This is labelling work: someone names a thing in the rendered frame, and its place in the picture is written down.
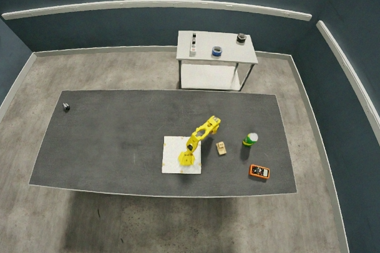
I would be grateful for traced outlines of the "green and yellow drink can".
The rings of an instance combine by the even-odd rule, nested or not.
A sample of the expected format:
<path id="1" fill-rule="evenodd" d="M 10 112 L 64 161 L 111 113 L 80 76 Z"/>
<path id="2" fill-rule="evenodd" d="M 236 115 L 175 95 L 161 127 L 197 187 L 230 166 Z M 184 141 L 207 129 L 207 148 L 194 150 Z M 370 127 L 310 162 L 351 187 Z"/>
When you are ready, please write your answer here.
<path id="1" fill-rule="evenodd" d="M 245 147 L 250 147 L 252 144 L 254 144 L 258 139 L 258 136 L 255 133 L 250 133 L 244 140 L 243 145 Z"/>

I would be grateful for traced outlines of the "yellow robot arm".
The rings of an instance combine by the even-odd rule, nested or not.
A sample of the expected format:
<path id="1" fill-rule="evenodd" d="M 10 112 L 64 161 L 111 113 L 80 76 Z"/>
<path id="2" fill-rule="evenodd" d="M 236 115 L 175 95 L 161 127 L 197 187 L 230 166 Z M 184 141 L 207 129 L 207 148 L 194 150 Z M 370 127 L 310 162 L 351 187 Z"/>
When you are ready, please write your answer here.
<path id="1" fill-rule="evenodd" d="M 216 117 L 212 116 L 204 125 L 196 129 L 196 132 L 192 133 L 186 144 L 187 151 L 182 151 L 178 156 L 180 165 L 191 164 L 195 161 L 193 152 L 197 149 L 200 140 L 204 139 L 215 127 L 219 125 L 220 121 Z M 210 127 L 207 127 L 210 126 Z M 205 130 L 205 134 L 200 133 L 201 130 Z M 191 145 L 192 144 L 192 145 Z M 189 157 L 190 156 L 190 157 Z M 185 160 L 187 162 L 185 162 Z"/>

